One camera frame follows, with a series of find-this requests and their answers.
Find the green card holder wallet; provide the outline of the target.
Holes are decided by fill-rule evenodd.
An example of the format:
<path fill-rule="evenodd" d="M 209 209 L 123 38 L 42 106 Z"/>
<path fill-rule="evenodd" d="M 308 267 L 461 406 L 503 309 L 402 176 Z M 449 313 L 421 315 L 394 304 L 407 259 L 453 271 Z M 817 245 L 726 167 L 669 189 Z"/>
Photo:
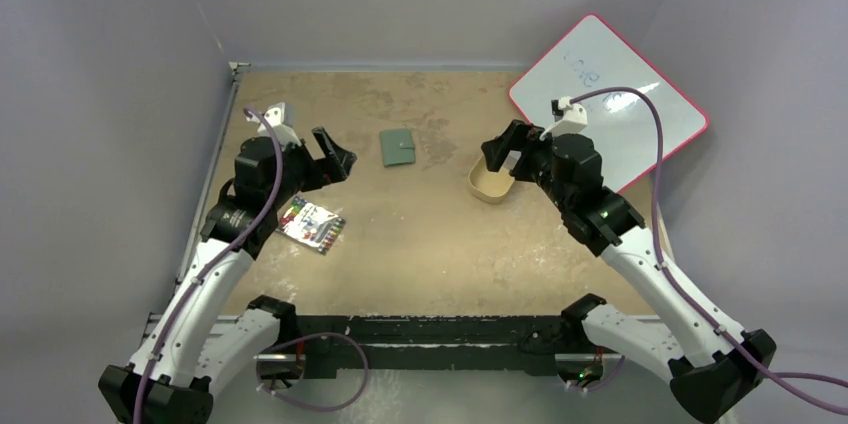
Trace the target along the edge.
<path fill-rule="evenodd" d="M 379 133 L 382 163 L 384 167 L 414 164 L 415 144 L 409 129 L 383 130 Z"/>

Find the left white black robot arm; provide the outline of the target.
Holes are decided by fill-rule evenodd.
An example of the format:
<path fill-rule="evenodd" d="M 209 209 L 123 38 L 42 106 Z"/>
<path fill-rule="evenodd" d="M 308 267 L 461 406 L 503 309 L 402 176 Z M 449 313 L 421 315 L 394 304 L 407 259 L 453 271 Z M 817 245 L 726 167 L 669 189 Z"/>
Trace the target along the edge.
<path fill-rule="evenodd" d="M 253 137 L 241 144 L 234 175 L 207 213 L 186 274 L 160 321 L 124 366 L 109 365 L 98 388 L 120 423 L 205 423 L 214 400 L 255 354 L 284 353 L 303 337 L 294 305 L 269 296 L 250 302 L 235 329 L 206 343 L 235 285 L 278 226 L 295 195 L 345 181 L 357 160 L 324 128 L 324 155 L 305 143 Z"/>

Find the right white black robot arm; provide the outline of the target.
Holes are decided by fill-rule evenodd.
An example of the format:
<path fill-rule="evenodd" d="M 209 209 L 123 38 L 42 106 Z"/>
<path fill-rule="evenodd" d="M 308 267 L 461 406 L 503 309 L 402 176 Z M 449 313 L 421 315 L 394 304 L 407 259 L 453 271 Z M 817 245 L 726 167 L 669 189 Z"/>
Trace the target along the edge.
<path fill-rule="evenodd" d="M 511 176 L 541 188 L 568 233 L 624 277 L 662 321 L 647 325 L 587 294 L 561 313 L 569 348 L 618 352 L 667 383 L 678 404 L 701 423 L 717 422 L 762 382 L 758 368 L 770 364 L 774 340 L 764 330 L 745 330 L 652 247 L 655 234 L 644 218 L 604 185 L 602 157 L 591 139 L 546 138 L 541 128 L 514 120 L 481 150 L 491 172 L 518 152 Z"/>

